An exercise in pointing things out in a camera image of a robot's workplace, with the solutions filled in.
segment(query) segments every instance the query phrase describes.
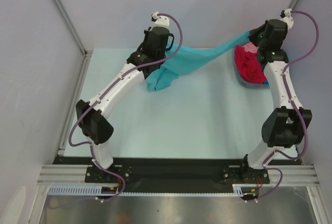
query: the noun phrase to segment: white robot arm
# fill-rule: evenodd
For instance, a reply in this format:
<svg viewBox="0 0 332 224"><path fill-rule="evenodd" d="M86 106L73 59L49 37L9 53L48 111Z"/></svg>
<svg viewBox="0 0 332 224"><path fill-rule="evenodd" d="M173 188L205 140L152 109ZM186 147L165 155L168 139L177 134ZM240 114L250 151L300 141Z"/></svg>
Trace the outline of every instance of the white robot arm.
<svg viewBox="0 0 332 224"><path fill-rule="evenodd" d="M79 118L97 102L83 117L79 126L92 143L95 158L103 168L108 168L113 163L108 140L114 129L107 121L112 110L132 88L143 82L154 70L157 70L162 62L138 69L137 66L162 60L165 57L165 52L172 48L174 42L174 36L169 32L170 20L168 17L158 16L158 12L155 12L151 15L151 20L154 22L153 26L144 31L144 41L137 51L130 55L117 77L90 101L80 100L76 104L77 118ZM173 40L170 47L167 48L170 36Z"/></svg>
<svg viewBox="0 0 332 224"><path fill-rule="evenodd" d="M294 106L301 113L306 127L312 118L311 111L304 110L296 96L289 76L287 54L280 49L294 23L291 9L284 10L282 17L281 20L266 21L250 35L250 41L259 47L257 58L268 79L274 106L274 111L262 126L262 141L245 157L246 166L256 170L264 169L279 151L302 141L304 130Z"/></svg>

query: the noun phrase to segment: purple cable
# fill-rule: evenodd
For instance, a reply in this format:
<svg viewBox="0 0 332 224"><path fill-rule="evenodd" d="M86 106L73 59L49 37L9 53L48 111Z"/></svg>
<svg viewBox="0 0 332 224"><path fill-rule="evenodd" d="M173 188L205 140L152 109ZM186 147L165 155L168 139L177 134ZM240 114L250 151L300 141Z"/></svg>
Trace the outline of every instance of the purple cable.
<svg viewBox="0 0 332 224"><path fill-rule="evenodd" d="M281 171L281 169L276 168L276 167L270 167L270 168L267 168L267 167L264 165L264 164L266 164L266 163L270 160L270 158L273 157L273 155L274 155L274 152L272 152L270 155L268 155L267 158L265 158L265 160L263 161L263 167L264 167L266 170L268 170L268 171L271 171L271 170L279 171L279 173L280 173L280 179L279 179L279 181L277 182L277 184L274 186L274 188L273 188L271 191L269 191L269 192L267 192L266 194L264 194L264 195L262 195L262 196L256 198L256 200L258 200L258 199L262 199L262 198L264 198L264 197L267 197L268 195L270 195L271 193L273 193L273 192L279 187L279 185L281 184L282 178L283 178L283 176L284 176L283 173L282 173L282 171Z"/></svg>
<svg viewBox="0 0 332 224"><path fill-rule="evenodd" d="M108 202L108 201L112 200L113 198L117 197L118 195L120 195L120 194L125 190L126 182L125 182L125 180L124 180L124 178L123 178L122 176L120 176L120 175L118 175L118 174L116 174L116 173L114 173L114 172L112 172L112 171L108 171L107 169L103 168L103 167L99 164L99 162L98 162L97 159L95 158L95 154L94 154L94 151L93 151L93 147L92 147L92 145L90 146L90 151L91 151L91 154L92 154L93 162L94 162L94 164L95 164L99 169L101 169L101 170L102 170L103 172L105 172L105 173L108 173L108 174L111 174L111 175L113 175L113 176L116 176L116 177L119 178L119 179L122 181L122 183L123 183L122 188L121 188L120 191L118 191L115 195L111 196L110 198L104 200L104 202Z"/></svg>
<svg viewBox="0 0 332 224"><path fill-rule="evenodd" d="M299 10L292 10L292 13L299 13L299 14L302 14L302 15L306 15L307 17L309 17L311 19L311 21L313 22L313 24L315 25L315 29L316 29L316 40L315 40L315 43L314 45L312 46L311 50L309 50L308 53L306 53L305 55L301 56L300 58L298 59L295 59L291 62L289 62L283 69L283 74L286 72L286 70L289 68L289 66L293 65L294 63L298 62L298 61L301 61L303 60L304 58L308 57L314 50L315 48L317 47L317 44L318 44L318 40L319 40L319 37L320 37L320 32L319 32L319 28L318 28L318 24L316 22L316 20L308 13L306 12L303 12L303 11L299 11ZM279 171L280 172L280 179L278 181L278 183L276 184L276 186L271 190L269 191L268 193L262 195L261 197L258 197L258 199L261 199L263 197L266 197L268 195L270 195L272 192L274 192L277 187L279 187L281 181L282 181L282 178L283 178L283 173L282 171L279 169L279 168L276 168L276 167L270 167L270 168L267 168L264 164L267 163L267 161L269 161L270 158L273 157L274 153L275 152L278 152L280 153L281 155L285 156L286 158L288 159L291 159L291 160L298 160L300 159L301 157L303 157L303 155L306 153L307 151L307 148L308 148L308 143L309 143L309 138L308 138L308 131L307 131L307 127L306 127L306 123L305 123L305 120L303 119L303 116L302 114L300 113L299 109L297 109L297 106L295 104L295 102L292 99L292 94L291 94L291 90L289 88L289 85L287 83L287 80L286 80L286 75L284 74L283 75L283 82L285 84L285 88L286 88L286 92L287 92L287 95L288 95L288 98L289 98L289 102L291 103L292 107L294 108L296 114L299 116L299 119L300 119L300 122L301 122L301 125L302 125L302 128L303 128L303 133L304 133L304 136L305 136L305 144L304 144L304 147L303 147L303 150L302 152L295 158L287 155L286 153L284 153L283 151L281 150L275 150L273 153L271 153L270 155L268 155L268 157L263 161L263 167L267 170L276 170L276 171Z"/></svg>
<svg viewBox="0 0 332 224"><path fill-rule="evenodd" d="M118 82L120 81L120 78L117 78L107 89L106 91L99 97L100 99L102 99ZM81 146L81 145L91 145L90 141L84 141L78 144L73 144L72 138L73 138L73 134L74 131L76 130L76 128L78 127L78 124L83 120L83 118L89 113L89 111L94 108L96 105L98 104L98 101L95 101L76 121L76 123L74 124L73 128L71 129L71 132L69 133L69 137L68 137L68 143L70 146L72 147L77 147L77 146Z"/></svg>
<svg viewBox="0 0 332 224"><path fill-rule="evenodd" d="M318 28L318 24L316 22L316 20L308 13L306 12L303 12L303 11L299 11L299 10L292 10L292 13L299 13L299 14L303 14L307 17L309 17L311 19L311 21L313 22L313 24L315 25L315 29L316 29L316 40L315 40L315 43L314 45L312 46L312 48L309 50L308 53L306 53L305 55L303 55L302 57L298 58L298 59L295 59L291 62L289 62L283 69L283 73L286 72L286 70L289 68L289 66L295 64L296 62L298 61L301 61L303 60L304 58L308 57L314 50L315 48L317 47L317 44L318 44L318 40L319 40L319 37L320 37L320 31L319 31L319 28ZM300 159L301 157L303 157L303 155L306 153L307 149L308 149L308 144L309 144L309 138L308 138L308 131L307 131L307 127L306 127L306 123L305 123L305 120L303 119L303 116L302 114L300 113L299 109L297 109L297 106L295 104L295 102L292 100L292 94L291 94L291 90L288 86L288 83L287 83L287 79L286 79L286 75L284 74L282 76L282 79L284 81L284 84L285 84L285 88L286 88L286 92L287 92L287 95L288 95L288 98L289 98L289 102L291 103L292 107L294 108L296 114L299 116L299 119L300 119L300 122L301 122L301 125L302 125L302 128L303 128L303 133L304 133L304 136L305 136L305 144L303 146L303 150L302 152L295 158L287 155L286 153L284 153L283 151L280 151L280 150L276 150L275 152L278 152L280 154L282 154L283 156L287 157L288 159L291 159L291 160L298 160Z"/></svg>

